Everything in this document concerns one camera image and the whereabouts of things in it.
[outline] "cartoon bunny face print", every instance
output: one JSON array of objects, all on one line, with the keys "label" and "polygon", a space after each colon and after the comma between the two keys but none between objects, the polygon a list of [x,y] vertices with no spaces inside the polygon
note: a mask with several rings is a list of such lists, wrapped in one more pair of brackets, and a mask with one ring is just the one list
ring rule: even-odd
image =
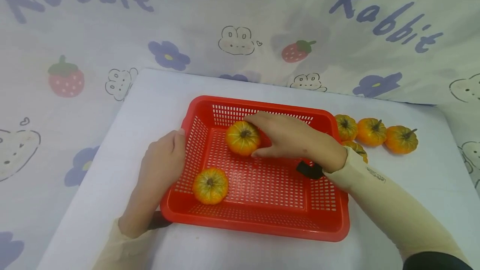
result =
[{"label": "cartoon bunny face print", "polygon": [[138,71],[135,68],[128,71],[111,69],[110,72],[108,72],[108,81],[105,83],[105,90],[113,96],[115,100],[122,101],[128,95],[137,75]]},{"label": "cartoon bunny face print", "polygon": [[480,104],[480,73],[453,81],[450,84],[450,92],[460,101]]},{"label": "cartoon bunny face print", "polygon": [[246,27],[224,27],[218,47],[231,55],[251,55],[255,50],[252,32]]},{"label": "cartoon bunny face print", "polygon": [[462,145],[463,154],[474,167],[480,169],[480,143],[467,142]]},{"label": "cartoon bunny face print", "polygon": [[318,73],[298,75],[295,77],[293,84],[291,84],[290,87],[304,90],[316,90],[319,92],[327,91],[326,87],[322,87],[322,82],[320,81],[320,75]]},{"label": "cartoon bunny face print", "polygon": [[19,172],[37,151],[40,135],[32,130],[0,129],[0,182]]}]

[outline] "fabric backdrop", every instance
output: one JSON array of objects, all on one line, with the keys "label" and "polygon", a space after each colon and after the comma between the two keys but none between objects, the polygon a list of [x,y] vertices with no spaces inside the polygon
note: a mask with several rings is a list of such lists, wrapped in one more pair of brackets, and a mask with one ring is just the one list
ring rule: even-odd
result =
[{"label": "fabric backdrop", "polygon": [[36,267],[146,67],[436,105],[480,189],[480,0],[0,0],[0,11],[0,269]]}]

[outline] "orange pumpkin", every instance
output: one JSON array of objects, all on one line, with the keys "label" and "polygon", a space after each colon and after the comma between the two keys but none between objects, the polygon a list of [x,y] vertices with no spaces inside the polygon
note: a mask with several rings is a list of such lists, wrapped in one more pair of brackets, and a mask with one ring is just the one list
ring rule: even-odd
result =
[{"label": "orange pumpkin", "polygon": [[357,123],[357,140],[368,146],[377,147],[387,139],[387,129],[381,120],[375,118],[361,119]]},{"label": "orange pumpkin", "polygon": [[260,133],[255,125],[237,121],[227,129],[225,142],[233,153],[249,156],[260,146]]},{"label": "orange pumpkin", "polygon": [[357,137],[357,122],[347,115],[336,115],[340,140],[353,141]]},{"label": "orange pumpkin", "polygon": [[385,146],[395,154],[407,154],[417,149],[419,141],[415,132],[417,129],[397,125],[387,129]]},{"label": "orange pumpkin", "polygon": [[218,168],[205,169],[195,177],[192,191],[200,203],[218,204],[227,196],[228,178]]},{"label": "orange pumpkin", "polygon": [[348,146],[353,149],[356,153],[358,153],[361,157],[363,157],[363,161],[368,164],[368,156],[363,147],[360,144],[357,144],[353,141],[343,141],[343,146]]}]

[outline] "red plastic basket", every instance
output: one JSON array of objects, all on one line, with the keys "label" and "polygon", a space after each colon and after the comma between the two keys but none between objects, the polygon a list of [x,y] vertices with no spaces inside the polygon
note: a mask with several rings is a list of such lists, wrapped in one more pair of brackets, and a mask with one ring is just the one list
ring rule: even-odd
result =
[{"label": "red plastic basket", "polygon": [[[296,171],[300,160],[253,159],[230,152],[225,131],[243,116],[265,111],[294,116],[337,141],[337,122],[326,111],[222,97],[196,97],[182,123],[186,162],[179,181],[161,200],[171,222],[294,238],[338,242],[350,229],[348,195],[325,177],[313,180]],[[270,145],[262,134],[262,146]],[[195,176],[208,167],[225,171],[230,187],[218,205],[199,203]]]}]

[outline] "strawberry print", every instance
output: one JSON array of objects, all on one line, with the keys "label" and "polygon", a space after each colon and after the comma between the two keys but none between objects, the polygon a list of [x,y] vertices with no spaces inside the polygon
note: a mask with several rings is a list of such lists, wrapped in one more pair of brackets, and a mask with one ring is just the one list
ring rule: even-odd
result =
[{"label": "strawberry print", "polygon": [[75,97],[83,91],[83,73],[77,65],[65,62],[65,55],[48,69],[48,74],[50,87],[60,97]]},{"label": "strawberry print", "polygon": [[312,46],[317,41],[307,42],[298,40],[297,42],[288,45],[282,50],[282,58],[285,62],[296,63],[302,61],[307,55],[312,52]]}]

